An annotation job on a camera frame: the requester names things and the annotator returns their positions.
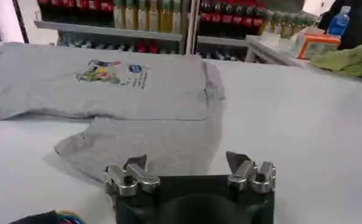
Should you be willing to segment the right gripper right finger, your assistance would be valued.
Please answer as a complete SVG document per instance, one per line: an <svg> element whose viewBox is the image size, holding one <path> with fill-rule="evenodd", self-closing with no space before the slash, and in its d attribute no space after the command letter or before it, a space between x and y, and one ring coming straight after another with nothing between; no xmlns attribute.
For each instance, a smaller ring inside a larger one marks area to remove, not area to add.
<svg viewBox="0 0 362 224"><path fill-rule="evenodd" d="M276 167L272 162L264 161L259 167L245 154L226 152L226 159L231 170L228 185L239 192L250 188L258 194L274 192L276 188Z"/></svg>

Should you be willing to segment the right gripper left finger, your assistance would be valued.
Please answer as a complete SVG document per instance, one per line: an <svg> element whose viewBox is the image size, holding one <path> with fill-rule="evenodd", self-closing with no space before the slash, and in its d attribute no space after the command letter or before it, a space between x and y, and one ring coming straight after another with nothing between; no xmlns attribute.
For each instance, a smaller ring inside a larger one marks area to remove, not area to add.
<svg viewBox="0 0 362 224"><path fill-rule="evenodd" d="M133 197L139 188L150 194L154 193L160 186L161 179L146 171L146 162L147 155L142 155L128 158L123 166L107 166L103 172L106 194L118 193L122 197Z"/></svg>

